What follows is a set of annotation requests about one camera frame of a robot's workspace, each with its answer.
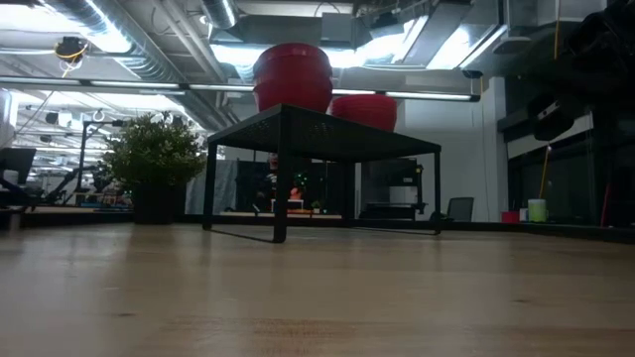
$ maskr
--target desk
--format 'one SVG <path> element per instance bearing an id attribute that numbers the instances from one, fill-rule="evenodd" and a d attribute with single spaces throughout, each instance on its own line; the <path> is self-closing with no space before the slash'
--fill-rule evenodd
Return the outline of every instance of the desk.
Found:
<path id="1" fill-rule="evenodd" d="M 207 139 L 206 190 L 202 227 L 213 221 L 216 150 L 218 145 L 278 153 L 273 243 L 287 239 L 287 208 L 292 188 L 291 156 L 344 164 L 344 208 L 342 219 L 353 220 L 355 209 L 355 164 L 407 156 L 434 154 L 435 206 L 441 209 L 441 146 L 408 136 L 389 133 L 323 113 L 279 104 Z M 441 224 L 435 229 L 441 232 Z"/>

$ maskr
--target red cup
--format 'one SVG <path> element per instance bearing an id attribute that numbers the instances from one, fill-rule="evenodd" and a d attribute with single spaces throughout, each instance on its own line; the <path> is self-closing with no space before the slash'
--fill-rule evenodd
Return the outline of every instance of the red cup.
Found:
<path id="1" fill-rule="evenodd" d="M 518 211 L 502 212 L 500 220 L 501 220 L 502 223 L 519 223 L 520 222 L 520 212 L 518 212 Z"/>

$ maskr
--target green plant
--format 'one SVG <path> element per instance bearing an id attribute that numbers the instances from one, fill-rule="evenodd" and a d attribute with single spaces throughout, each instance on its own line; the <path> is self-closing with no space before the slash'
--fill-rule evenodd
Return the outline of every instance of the green plant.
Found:
<path id="1" fill-rule="evenodd" d="M 204 167 L 202 147 L 186 126 L 165 118 L 153 122 L 144 114 L 108 140 L 110 153 L 103 157 L 112 175 L 127 185 L 139 183 L 174 185 L 190 180 Z"/>

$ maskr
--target floor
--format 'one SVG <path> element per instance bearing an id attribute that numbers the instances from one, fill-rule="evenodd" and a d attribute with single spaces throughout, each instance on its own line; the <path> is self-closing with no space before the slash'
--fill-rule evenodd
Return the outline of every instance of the floor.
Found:
<path id="1" fill-rule="evenodd" d="M 216 227 L 243 235 L 268 228 Z M 0 237 L 0 356 L 632 356 L 635 247 L 128 224 Z"/>

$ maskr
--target black chair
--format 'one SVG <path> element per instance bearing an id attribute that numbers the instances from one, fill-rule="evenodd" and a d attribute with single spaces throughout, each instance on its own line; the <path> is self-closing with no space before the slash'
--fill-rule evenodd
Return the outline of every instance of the black chair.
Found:
<path id="1" fill-rule="evenodd" d="M 447 218 L 453 222 L 471 222 L 474 197 L 455 197 L 447 205 Z"/>

